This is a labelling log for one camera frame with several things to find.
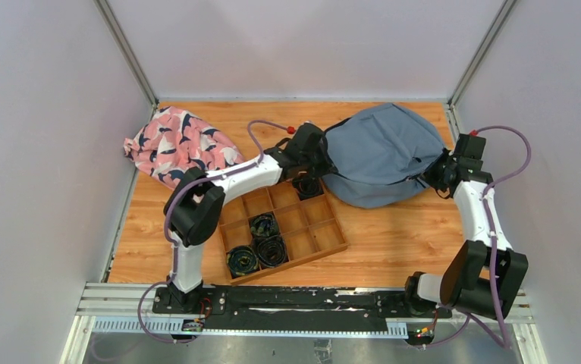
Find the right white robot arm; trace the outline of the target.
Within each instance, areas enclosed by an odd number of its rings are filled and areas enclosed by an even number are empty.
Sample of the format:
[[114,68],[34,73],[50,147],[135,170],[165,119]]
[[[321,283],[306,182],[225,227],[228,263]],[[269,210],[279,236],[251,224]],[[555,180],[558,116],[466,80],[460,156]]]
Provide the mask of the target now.
[[462,134],[454,150],[443,151],[419,177],[454,201],[465,241],[444,274],[417,271],[408,277],[401,298],[411,316],[443,306],[498,320],[514,303],[529,262],[501,228],[494,179],[482,169],[485,145],[475,131]]

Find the blue grey backpack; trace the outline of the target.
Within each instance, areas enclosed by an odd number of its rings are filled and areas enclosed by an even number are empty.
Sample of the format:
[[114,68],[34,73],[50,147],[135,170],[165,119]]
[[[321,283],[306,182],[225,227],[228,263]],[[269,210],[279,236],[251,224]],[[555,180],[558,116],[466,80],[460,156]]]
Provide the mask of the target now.
[[414,197],[420,179],[446,151],[435,126],[416,112],[385,103],[357,112],[325,131],[336,172],[322,180],[339,200],[374,209]]

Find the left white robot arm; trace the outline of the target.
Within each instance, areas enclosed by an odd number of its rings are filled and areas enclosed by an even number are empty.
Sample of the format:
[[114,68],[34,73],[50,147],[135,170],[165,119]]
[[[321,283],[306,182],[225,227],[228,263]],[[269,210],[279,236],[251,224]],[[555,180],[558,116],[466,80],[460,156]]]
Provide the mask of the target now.
[[199,308],[203,247],[227,203],[263,187],[298,177],[320,178],[336,170],[328,156],[325,131],[305,122],[290,137],[260,149],[247,162],[216,171],[186,171],[165,206],[165,238],[173,247],[166,284],[174,288],[174,306],[183,313]]

